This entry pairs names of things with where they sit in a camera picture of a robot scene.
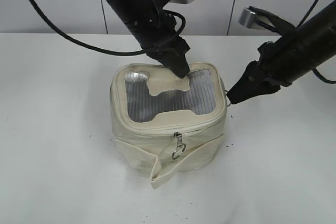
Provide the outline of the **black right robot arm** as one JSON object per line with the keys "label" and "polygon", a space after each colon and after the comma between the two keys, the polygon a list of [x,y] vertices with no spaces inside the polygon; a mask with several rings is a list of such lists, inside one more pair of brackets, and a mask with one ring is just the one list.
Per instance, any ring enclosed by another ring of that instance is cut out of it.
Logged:
{"label": "black right robot arm", "polygon": [[280,38],[258,48],[259,59],[247,65],[227,92],[231,104],[276,93],[335,56],[335,2],[299,27],[253,6],[243,9],[239,23],[249,29],[267,29]]}

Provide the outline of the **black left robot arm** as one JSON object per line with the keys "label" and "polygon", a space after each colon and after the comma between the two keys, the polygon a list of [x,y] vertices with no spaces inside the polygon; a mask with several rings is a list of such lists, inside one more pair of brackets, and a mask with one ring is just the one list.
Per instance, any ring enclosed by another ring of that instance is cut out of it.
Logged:
{"label": "black left robot arm", "polygon": [[176,13],[164,10],[173,1],[193,0],[106,0],[147,55],[169,68],[179,78],[190,71],[185,54],[190,47],[175,30]]}

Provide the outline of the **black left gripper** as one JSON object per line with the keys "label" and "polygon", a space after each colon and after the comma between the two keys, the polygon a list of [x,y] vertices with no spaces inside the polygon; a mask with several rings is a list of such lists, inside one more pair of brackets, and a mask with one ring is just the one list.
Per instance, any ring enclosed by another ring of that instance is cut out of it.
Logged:
{"label": "black left gripper", "polygon": [[131,24],[131,33],[142,48],[131,55],[146,54],[177,77],[184,78],[190,71],[185,56],[190,47],[180,36],[185,25],[185,17],[170,10],[162,11],[159,27],[155,27],[152,20]]}

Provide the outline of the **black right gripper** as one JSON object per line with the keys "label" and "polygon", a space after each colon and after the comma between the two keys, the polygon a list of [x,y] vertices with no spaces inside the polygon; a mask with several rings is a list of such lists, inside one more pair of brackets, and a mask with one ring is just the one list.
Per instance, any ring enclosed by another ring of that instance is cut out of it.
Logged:
{"label": "black right gripper", "polygon": [[260,58],[250,62],[241,78],[227,92],[231,104],[260,95],[274,94],[315,68],[315,60],[303,43],[285,37],[259,48]]}

